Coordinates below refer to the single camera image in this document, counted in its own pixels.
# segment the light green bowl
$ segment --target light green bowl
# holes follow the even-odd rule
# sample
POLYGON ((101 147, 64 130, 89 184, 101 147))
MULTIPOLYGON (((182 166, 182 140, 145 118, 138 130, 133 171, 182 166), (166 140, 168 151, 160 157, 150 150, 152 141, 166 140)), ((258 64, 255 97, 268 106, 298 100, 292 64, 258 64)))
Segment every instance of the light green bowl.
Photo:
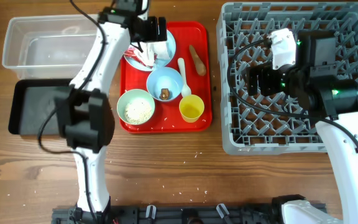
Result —
POLYGON ((119 98, 118 103, 117 103, 117 113, 123 122, 125 122, 127 124, 131 124, 125 118, 125 115, 124 115, 125 107, 128 105, 128 103, 132 102, 133 100, 139 99, 139 98, 145 99, 150 104, 150 107, 152 108, 151 117, 153 116, 154 111, 155 111, 155 103, 154 103, 154 99, 152 98, 150 93, 148 93, 144 90, 140 90, 140 89, 129 90, 119 98))

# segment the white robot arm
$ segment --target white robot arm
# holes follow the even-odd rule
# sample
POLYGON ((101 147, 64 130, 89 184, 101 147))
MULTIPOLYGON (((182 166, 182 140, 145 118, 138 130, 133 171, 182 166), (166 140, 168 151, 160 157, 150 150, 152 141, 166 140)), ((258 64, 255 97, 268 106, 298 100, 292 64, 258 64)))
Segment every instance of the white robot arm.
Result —
MULTIPOLYGON (((140 15, 140 17, 146 19, 148 9, 147 1, 142 3, 141 9, 146 10, 146 12, 140 15)), ((92 93, 102 94, 104 95, 104 99, 108 96, 112 79, 123 53, 127 50, 131 41, 134 40, 134 32, 131 30, 131 27, 111 22, 119 21, 114 14, 115 11, 108 11, 106 13, 107 14, 105 14, 104 17, 105 22, 101 24, 101 27, 106 33, 107 46, 99 64, 96 67, 96 70, 91 76, 90 81, 82 89, 82 91, 88 92, 90 95, 92 93)), ((288 29, 278 30, 272 33, 270 39, 272 40, 273 70, 279 72, 284 68, 286 71, 289 71, 288 67, 294 66, 297 60, 296 42, 293 38, 292 32, 288 29)), ((83 68, 70 83, 74 89, 79 88, 79 86, 83 84, 87 75, 90 73, 91 67, 94 65, 94 62, 99 54, 102 41, 103 37, 99 30, 93 48, 91 49, 83 68)), ((250 85, 250 83, 253 82, 252 77, 247 79, 247 81, 250 85)), ((288 88, 290 83, 284 83, 284 85, 279 83, 279 85, 287 86, 286 88, 288 88)), ((266 94, 264 95, 269 95, 268 93, 271 91, 270 87, 268 90, 264 90, 266 91, 266 94)), ((285 91, 292 93, 291 89, 286 89, 285 91)), ((58 112, 59 123, 61 123, 61 117, 64 117, 64 114, 62 115, 58 112)), ((358 112, 339 113, 337 114, 337 120, 335 120, 335 122, 345 127, 358 140, 358 112)), ((316 127, 318 134, 326 145, 329 158, 333 165, 334 175, 341 196, 344 214, 343 223, 358 223, 358 152, 355 150, 355 145, 348 135, 330 124, 320 121, 316 124, 316 127)), ((83 221, 85 220, 85 222, 86 219, 88 219, 89 223, 92 223, 89 213, 105 214, 108 213, 110 207, 109 193, 107 191, 104 176, 106 145, 102 144, 101 147, 98 147, 97 151, 95 151, 93 147, 84 147, 84 145, 75 146, 72 150, 82 153, 82 155, 87 158, 87 163, 84 164, 82 158, 79 155, 75 155, 80 186, 80 197, 78 199, 77 207, 81 213, 80 218, 82 218, 83 221), (86 166, 88 170, 88 179, 85 179, 84 176, 84 166, 86 166), (89 198, 91 206, 89 206, 86 194, 86 182, 88 182, 89 185, 88 192, 90 193, 89 198)), ((311 207, 310 203, 305 200, 296 200, 284 203, 281 207, 281 213, 282 221, 285 224, 342 222, 311 207)), ((107 218, 107 220, 104 220, 101 223, 109 222, 110 220, 107 218)))
POLYGON ((88 58, 70 82, 71 90, 57 91, 56 105, 69 102, 57 111, 60 135, 67 138, 72 151, 82 155, 74 154, 80 196, 70 218, 76 222, 111 223, 104 175, 106 146, 114 132, 114 118, 108 106, 109 89, 120 59, 131 42, 167 40, 165 19, 160 17, 157 23, 157 18, 148 17, 148 11, 147 0, 118 1, 115 8, 105 8, 99 14, 100 28, 88 58), (76 107, 81 105, 86 105, 87 120, 80 118, 84 111, 77 111, 76 107))

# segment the blue bowl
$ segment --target blue bowl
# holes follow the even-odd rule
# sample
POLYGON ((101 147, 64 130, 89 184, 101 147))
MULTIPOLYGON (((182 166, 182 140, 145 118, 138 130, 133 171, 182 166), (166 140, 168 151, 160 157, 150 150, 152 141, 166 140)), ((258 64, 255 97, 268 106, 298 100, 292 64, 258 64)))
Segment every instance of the blue bowl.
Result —
POLYGON ((162 67, 150 73, 147 78, 147 91, 152 97, 161 102, 169 102, 174 100, 183 88, 183 80, 178 71, 173 68, 162 67), (161 100, 161 89, 169 89, 169 98, 161 100))

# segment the yellow cup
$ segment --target yellow cup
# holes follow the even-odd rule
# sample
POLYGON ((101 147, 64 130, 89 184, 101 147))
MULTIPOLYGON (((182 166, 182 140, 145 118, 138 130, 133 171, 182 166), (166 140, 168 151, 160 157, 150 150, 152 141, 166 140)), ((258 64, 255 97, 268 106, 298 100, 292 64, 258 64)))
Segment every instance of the yellow cup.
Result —
POLYGON ((189 95, 181 99, 179 110, 181 117, 188 123, 194 123, 204 113, 203 100, 196 95, 189 95))

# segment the green led light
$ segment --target green led light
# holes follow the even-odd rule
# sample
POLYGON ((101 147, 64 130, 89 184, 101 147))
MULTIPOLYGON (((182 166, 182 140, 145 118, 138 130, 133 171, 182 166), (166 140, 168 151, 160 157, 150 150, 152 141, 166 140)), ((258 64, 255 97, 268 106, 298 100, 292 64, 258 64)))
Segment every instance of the green led light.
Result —
POLYGON ((338 91, 338 90, 333 90, 333 95, 337 95, 337 94, 340 94, 340 91, 338 91))

